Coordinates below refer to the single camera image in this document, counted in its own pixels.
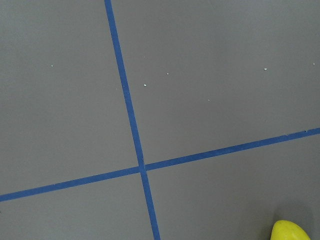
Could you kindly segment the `yellow mango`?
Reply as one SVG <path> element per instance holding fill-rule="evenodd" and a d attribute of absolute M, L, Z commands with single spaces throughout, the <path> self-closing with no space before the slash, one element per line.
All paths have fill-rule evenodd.
<path fill-rule="evenodd" d="M 310 240 L 309 235 L 296 223 L 278 220 L 274 223 L 270 240 Z"/>

